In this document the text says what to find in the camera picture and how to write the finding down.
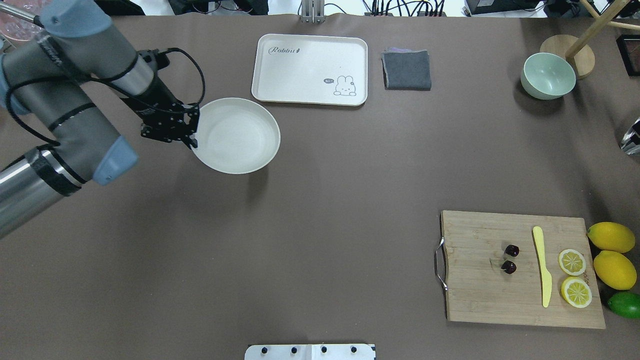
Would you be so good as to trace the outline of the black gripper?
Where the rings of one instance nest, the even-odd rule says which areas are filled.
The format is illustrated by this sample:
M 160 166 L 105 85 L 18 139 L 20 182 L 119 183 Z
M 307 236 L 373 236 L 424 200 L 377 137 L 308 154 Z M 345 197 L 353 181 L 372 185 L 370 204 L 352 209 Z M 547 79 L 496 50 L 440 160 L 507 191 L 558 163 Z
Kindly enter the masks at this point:
M 178 100 L 160 79 L 158 71 L 169 66 L 169 54 L 185 55 L 197 71 L 199 64 L 181 48 L 139 51 L 132 68 L 119 78 L 119 97 L 142 120 L 141 136 L 161 142 L 183 142 L 190 149 L 199 147 L 195 133 L 201 114 L 201 101 Z

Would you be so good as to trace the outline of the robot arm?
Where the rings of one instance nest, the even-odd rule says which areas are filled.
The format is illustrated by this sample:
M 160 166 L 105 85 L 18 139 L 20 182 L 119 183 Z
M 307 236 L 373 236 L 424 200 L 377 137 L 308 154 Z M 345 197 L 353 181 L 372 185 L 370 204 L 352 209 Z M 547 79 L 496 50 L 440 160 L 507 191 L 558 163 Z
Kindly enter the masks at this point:
M 1 11 L 41 27 L 1 55 L 1 105 L 41 139 L 1 171 L 1 235 L 10 234 L 87 182 L 107 185 L 138 155 L 83 91 L 105 85 L 141 119 L 141 136 L 198 147 L 201 100 L 178 100 L 160 79 L 176 47 L 137 51 L 93 0 L 53 0 L 40 14 Z

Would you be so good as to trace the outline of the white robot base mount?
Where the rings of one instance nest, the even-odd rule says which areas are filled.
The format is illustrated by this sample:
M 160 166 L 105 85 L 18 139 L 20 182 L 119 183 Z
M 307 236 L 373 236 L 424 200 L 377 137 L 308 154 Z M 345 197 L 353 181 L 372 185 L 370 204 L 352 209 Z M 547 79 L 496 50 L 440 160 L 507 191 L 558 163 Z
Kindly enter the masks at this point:
M 374 344 L 254 344 L 247 347 L 245 360 L 375 360 Z

